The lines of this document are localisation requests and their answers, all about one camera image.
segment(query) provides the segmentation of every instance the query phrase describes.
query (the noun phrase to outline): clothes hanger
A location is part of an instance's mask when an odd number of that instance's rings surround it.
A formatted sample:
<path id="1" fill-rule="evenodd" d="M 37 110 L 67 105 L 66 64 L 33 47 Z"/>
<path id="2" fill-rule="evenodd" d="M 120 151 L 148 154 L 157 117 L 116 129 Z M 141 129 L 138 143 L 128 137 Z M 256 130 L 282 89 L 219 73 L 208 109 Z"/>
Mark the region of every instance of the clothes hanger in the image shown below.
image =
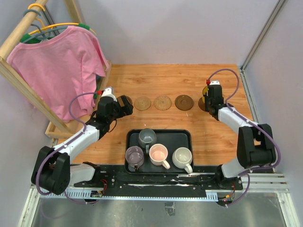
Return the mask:
<path id="1" fill-rule="evenodd" d="M 46 33 L 49 33 L 48 37 L 42 39 L 42 41 L 43 41 L 43 40 L 49 38 L 49 36 L 50 36 L 50 34 L 51 34 L 52 31 L 56 31 L 56 30 L 60 30 L 60 29 L 66 29 L 66 28 L 67 28 L 67 26 L 65 26 L 65 27 L 57 27 L 57 28 L 51 29 L 49 31 L 42 31 L 42 33 L 36 34 L 36 35 L 34 35 L 34 36 L 26 39 L 25 41 L 23 41 L 23 43 L 25 44 L 26 42 L 28 42 L 29 40 L 34 39 L 34 38 L 39 39 L 38 36 L 45 35 Z"/>
<path id="2" fill-rule="evenodd" d="M 25 14 L 28 13 L 28 12 L 34 12 L 34 13 L 38 14 L 39 16 L 41 16 L 41 13 L 38 12 L 37 10 L 34 10 L 34 9 L 25 10 L 23 16 L 25 16 Z M 42 27 L 45 27 L 45 25 L 44 25 L 44 23 L 43 23 L 43 21 L 41 19 L 35 18 L 35 20 L 39 21 L 42 24 Z"/>
<path id="3" fill-rule="evenodd" d="M 55 27 L 55 26 L 62 26 L 62 25 L 85 25 L 85 24 L 81 24 L 81 23 L 72 23 L 72 22 L 69 22 L 69 23 L 59 23 L 59 24 L 53 24 L 53 25 L 45 26 L 45 27 L 42 27 L 41 29 L 42 29 L 42 30 L 46 30 L 46 29 L 48 29 L 48 28 L 52 28 L 52 27 Z M 94 33 L 95 35 L 97 35 L 97 33 L 96 33 L 93 29 L 89 28 L 89 30 L 90 30 L 92 33 Z M 37 30 L 32 31 L 32 32 L 30 32 L 30 33 L 28 33 L 28 34 L 29 34 L 29 35 L 32 35 L 32 34 L 34 34 L 34 33 L 36 33 L 36 32 L 39 32 L 39 30 L 37 29 Z"/>
<path id="4" fill-rule="evenodd" d="M 40 32 L 40 35 L 43 36 L 43 39 L 47 39 L 48 37 L 46 37 L 46 35 L 44 34 L 44 32 L 41 30 L 41 28 L 38 26 L 38 25 L 35 25 L 35 24 L 31 24 L 31 26 L 35 26 L 38 28 L 39 32 Z"/>
<path id="5" fill-rule="evenodd" d="M 41 13 L 40 13 L 40 12 L 38 12 L 37 10 L 31 9 L 32 6 L 34 6 L 34 5 L 32 4 L 32 5 L 30 5 L 30 6 L 28 7 L 28 9 L 24 12 L 23 16 L 25 16 L 26 13 L 28 13 L 28 12 L 34 12 L 34 13 L 36 13 L 37 15 L 41 16 Z M 45 11 L 45 8 L 44 8 L 43 6 L 41 6 L 41 5 L 39 5 L 39 4 L 38 4 L 37 6 L 41 7 L 42 10 Z M 35 20 L 39 21 L 39 22 L 42 24 L 42 26 L 45 27 L 45 25 L 44 25 L 44 23 L 43 23 L 43 21 L 42 21 L 41 19 L 35 18 Z M 38 32 L 43 36 L 43 38 L 38 38 L 38 37 L 37 37 L 37 39 L 43 41 L 43 40 L 45 40 L 45 39 L 48 39 L 48 38 L 51 36 L 51 33 L 49 32 L 48 36 L 46 37 L 46 36 L 45 36 L 45 33 L 43 33 L 42 29 L 41 29 L 38 25 L 36 25 L 36 24 L 31 24 L 31 26 L 37 27 L 37 28 L 38 28 Z"/>

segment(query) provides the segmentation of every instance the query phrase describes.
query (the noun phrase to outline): wooden rack frame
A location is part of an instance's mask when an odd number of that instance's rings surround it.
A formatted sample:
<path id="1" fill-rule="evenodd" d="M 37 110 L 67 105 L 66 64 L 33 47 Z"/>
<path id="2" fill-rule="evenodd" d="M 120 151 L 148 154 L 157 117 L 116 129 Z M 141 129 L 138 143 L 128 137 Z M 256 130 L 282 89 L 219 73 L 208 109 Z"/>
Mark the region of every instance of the wooden rack frame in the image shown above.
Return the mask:
<path id="1" fill-rule="evenodd" d="M 48 0 L 37 0 L 36 3 L 45 6 Z M 72 22 L 82 22 L 79 10 L 74 0 L 64 0 L 67 10 L 70 14 Z M 41 11 L 38 6 L 32 7 L 32 9 Z M 21 76 L 6 62 L 7 57 L 19 43 L 19 40 L 27 31 L 29 26 L 33 23 L 37 14 L 35 12 L 28 12 L 21 19 L 19 24 L 15 27 L 12 33 L 4 41 L 0 47 L 0 74 L 2 74 L 28 101 L 34 105 L 39 111 L 41 111 L 47 119 L 50 121 L 47 127 L 46 134 L 51 138 L 68 138 L 73 135 L 79 129 L 80 125 L 76 121 L 70 121 L 65 124 L 52 110 L 51 108 L 37 95 L 37 93 L 21 78 Z M 101 78 L 100 89 L 106 87 L 108 77 L 111 70 L 108 70 L 106 77 Z M 88 120 L 89 116 L 81 117 L 82 120 Z"/>

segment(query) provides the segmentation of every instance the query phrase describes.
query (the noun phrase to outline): yellow hanger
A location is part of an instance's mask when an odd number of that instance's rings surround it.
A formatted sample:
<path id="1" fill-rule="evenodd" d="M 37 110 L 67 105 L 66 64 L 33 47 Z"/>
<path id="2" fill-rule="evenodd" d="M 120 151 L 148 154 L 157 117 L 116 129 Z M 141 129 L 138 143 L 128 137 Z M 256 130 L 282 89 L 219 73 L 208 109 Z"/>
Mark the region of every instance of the yellow hanger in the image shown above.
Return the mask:
<path id="1" fill-rule="evenodd" d="M 46 30 L 48 28 L 53 28 L 55 26 L 60 26 L 60 25 L 79 25 L 79 23 L 72 23 L 72 22 L 69 22 L 69 23 L 59 23 L 59 24 L 53 24 L 53 25 L 49 25 L 49 26 L 45 26 L 45 27 L 42 27 L 41 30 Z M 35 30 L 35 31 L 32 31 L 30 33 L 28 33 L 29 35 L 32 35 L 33 33 L 36 33 L 36 32 L 39 32 L 39 29 Z"/>
<path id="2" fill-rule="evenodd" d="M 38 6 L 38 7 L 40 7 L 43 11 L 45 11 L 45 8 L 44 8 L 42 5 L 38 4 L 38 3 L 30 4 L 30 5 L 28 6 L 27 9 L 30 9 L 30 8 L 32 8 L 33 6 Z"/>
<path id="3" fill-rule="evenodd" d="M 42 24 L 42 27 L 45 27 L 45 25 L 44 25 L 44 23 L 43 23 L 43 21 L 41 19 L 35 18 L 35 20 L 40 21 L 40 23 Z"/>

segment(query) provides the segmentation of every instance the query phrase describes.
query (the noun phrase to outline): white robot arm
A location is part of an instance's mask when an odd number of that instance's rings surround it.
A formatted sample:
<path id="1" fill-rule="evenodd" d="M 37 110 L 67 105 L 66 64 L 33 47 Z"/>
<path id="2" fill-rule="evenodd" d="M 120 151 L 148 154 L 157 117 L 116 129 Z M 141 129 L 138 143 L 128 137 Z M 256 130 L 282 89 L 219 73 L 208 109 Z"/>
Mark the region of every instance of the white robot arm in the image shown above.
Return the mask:
<path id="1" fill-rule="evenodd" d="M 78 133 L 53 148 L 45 146 L 39 151 L 31 178 L 32 183 L 36 183 L 39 168 L 46 157 L 52 153 L 54 155 L 46 161 L 39 175 L 39 186 L 59 195 L 68 185 L 91 181 L 96 173 L 96 165 L 86 162 L 71 166 L 72 160 L 90 144 L 101 139 L 109 131 L 109 126 L 113 121 L 132 113 L 133 106 L 125 96 L 117 99 L 112 88 L 106 88 L 98 102 L 97 111 Z"/>
<path id="2" fill-rule="evenodd" d="M 276 152 L 273 143 L 253 125 L 262 128 L 270 137 L 272 137 L 271 127 L 268 124 L 253 122 L 239 113 L 235 114 L 236 109 L 224 103 L 219 81 L 209 82 L 207 87 L 208 91 L 204 95 L 205 111 L 209 112 L 216 120 L 225 123 L 235 133 L 238 133 L 237 157 L 218 166 L 217 182 L 235 178 L 252 167 L 274 163 Z"/>

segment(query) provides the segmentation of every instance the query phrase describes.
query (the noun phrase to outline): round coaster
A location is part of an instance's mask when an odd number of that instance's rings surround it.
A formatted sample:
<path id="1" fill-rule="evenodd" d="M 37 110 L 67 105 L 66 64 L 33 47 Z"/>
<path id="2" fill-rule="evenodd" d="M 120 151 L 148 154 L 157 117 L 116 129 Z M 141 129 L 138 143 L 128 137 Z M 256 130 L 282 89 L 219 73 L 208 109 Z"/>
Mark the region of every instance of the round coaster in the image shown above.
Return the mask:
<path id="1" fill-rule="evenodd" d="M 125 96 L 125 97 L 126 97 L 127 101 L 130 103 L 130 105 L 132 105 L 133 104 L 132 99 L 130 97 L 128 97 L 128 96 Z"/>
<path id="2" fill-rule="evenodd" d="M 168 110 L 171 107 L 171 99 L 168 96 L 158 96 L 153 104 L 158 110 Z"/>
<path id="3" fill-rule="evenodd" d="M 201 110 L 205 111 L 205 103 L 203 102 L 202 98 L 199 99 L 198 105 Z"/>
<path id="4" fill-rule="evenodd" d="M 175 105 L 179 110 L 190 110 L 194 106 L 194 101 L 187 95 L 180 95 L 175 100 Z"/>
<path id="5" fill-rule="evenodd" d="M 139 97 L 134 102 L 134 106 L 138 110 L 147 110 L 151 106 L 151 100 L 148 97 Z"/>

